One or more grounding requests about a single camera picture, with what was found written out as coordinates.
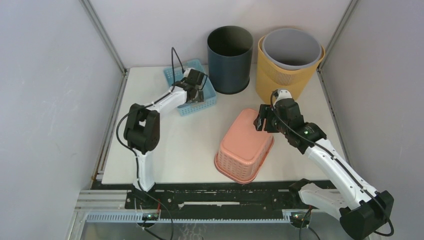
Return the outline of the pink plastic basket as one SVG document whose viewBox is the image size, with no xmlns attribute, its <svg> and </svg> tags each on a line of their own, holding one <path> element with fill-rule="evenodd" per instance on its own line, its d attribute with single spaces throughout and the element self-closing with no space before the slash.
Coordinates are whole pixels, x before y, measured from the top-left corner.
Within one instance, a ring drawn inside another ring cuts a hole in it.
<svg viewBox="0 0 424 240">
<path fill-rule="evenodd" d="M 243 109 L 220 142 L 214 157 L 215 168 L 232 181 L 251 183 L 273 147 L 274 137 L 266 131 L 257 131 L 254 120 L 258 112 Z"/>
</svg>

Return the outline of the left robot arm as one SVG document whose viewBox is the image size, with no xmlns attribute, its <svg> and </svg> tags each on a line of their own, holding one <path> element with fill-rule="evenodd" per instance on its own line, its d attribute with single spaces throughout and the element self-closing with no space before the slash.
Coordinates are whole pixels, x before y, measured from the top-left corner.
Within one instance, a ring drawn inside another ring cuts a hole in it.
<svg viewBox="0 0 424 240">
<path fill-rule="evenodd" d="M 155 185 L 152 153 L 160 141 L 161 117 L 184 104 L 204 101 L 203 88 L 208 76 L 194 68 L 183 71 L 182 79 L 174 82 L 159 99 L 140 105 L 131 105 L 123 129 L 124 147 L 135 155 L 136 175 L 133 185 L 140 190 L 137 202 L 149 209 L 157 196 L 150 191 Z"/>
</svg>

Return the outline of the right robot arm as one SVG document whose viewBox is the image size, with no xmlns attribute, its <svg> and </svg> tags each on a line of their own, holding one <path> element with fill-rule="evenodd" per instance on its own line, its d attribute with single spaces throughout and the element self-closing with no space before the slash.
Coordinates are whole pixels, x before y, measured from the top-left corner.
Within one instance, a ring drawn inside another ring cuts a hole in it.
<svg viewBox="0 0 424 240">
<path fill-rule="evenodd" d="M 326 192 L 303 178 L 291 186 L 289 203 L 293 207 L 302 208 L 306 204 L 322 210 L 339 220 L 354 240 L 363 240 L 371 234 L 394 235 L 390 219 L 393 196 L 387 190 L 376 190 L 360 177 L 337 153 L 324 131 L 304 120 L 294 99 L 279 98 L 273 104 L 261 104 L 253 124 L 257 131 L 283 134 L 338 190 L 337 194 Z"/>
</svg>

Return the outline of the blue plastic basket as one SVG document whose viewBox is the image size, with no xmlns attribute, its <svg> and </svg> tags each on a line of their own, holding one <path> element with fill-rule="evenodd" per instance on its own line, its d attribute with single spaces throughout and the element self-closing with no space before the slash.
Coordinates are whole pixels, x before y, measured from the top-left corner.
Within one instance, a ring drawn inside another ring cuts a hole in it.
<svg viewBox="0 0 424 240">
<path fill-rule="evenodd" d="M 188 60 L 184 62 L 182 66 L 185 70 L 188 68 L 193 68 L 200 72 L 206 73 L 199 59 Z M 183 79 L 181 66 L 175 67 L 174 70 L 172 70 L 171 66 L 166 67 L 163 69 L 163 74 L 170 87 L 174 83 L 174 80 L 180 81 Z M 203 88 L 203 97 L 204 97 L 203 102 L 186 103 L 186 104 L 178 106 L 176 109 L 181 116 L 187 116 L 215 105 L 217 103 L 217 93 L 209 78 L 207 78 Z"/>
</svg>

